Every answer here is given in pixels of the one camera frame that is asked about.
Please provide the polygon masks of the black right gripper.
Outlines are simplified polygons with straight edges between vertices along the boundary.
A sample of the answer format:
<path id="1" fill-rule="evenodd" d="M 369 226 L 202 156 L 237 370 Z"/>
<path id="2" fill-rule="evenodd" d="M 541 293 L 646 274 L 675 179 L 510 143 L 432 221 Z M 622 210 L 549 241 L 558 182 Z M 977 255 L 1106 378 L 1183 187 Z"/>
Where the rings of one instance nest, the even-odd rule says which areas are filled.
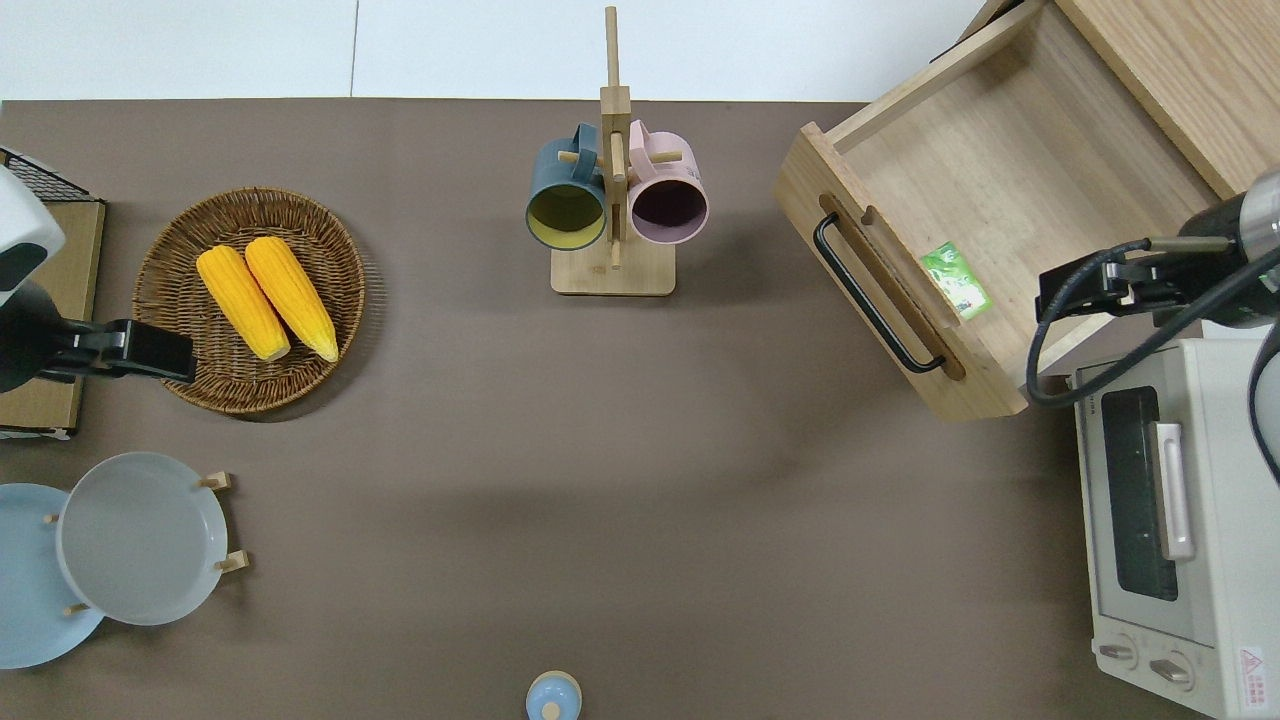
<path id="1" fill-rule="evenodd" d="M 1201 261 L 1192 252 L 1140 258 L 1103 252 L 1097 265 L 1091 258 L 1079 258 L 1041 273 L 1038 283 L 1038 322 L 1100 311 L 1111 316 L 1170 313 L 1206 293 Z"/>

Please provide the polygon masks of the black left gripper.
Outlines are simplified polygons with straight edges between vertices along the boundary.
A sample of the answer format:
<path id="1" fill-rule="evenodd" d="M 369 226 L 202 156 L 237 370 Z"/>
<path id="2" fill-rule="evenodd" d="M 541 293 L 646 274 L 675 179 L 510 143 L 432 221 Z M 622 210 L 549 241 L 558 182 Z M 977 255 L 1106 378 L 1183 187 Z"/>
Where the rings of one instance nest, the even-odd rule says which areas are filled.
<path id="1" fill-rule="evenodd" d="M 122 378 L 131 372 L 180 384 L 197 377 L 192 338 L 143 322 L 59 320 L 52 325 L 52 382 L 58 383 L 92 375 Z"/>

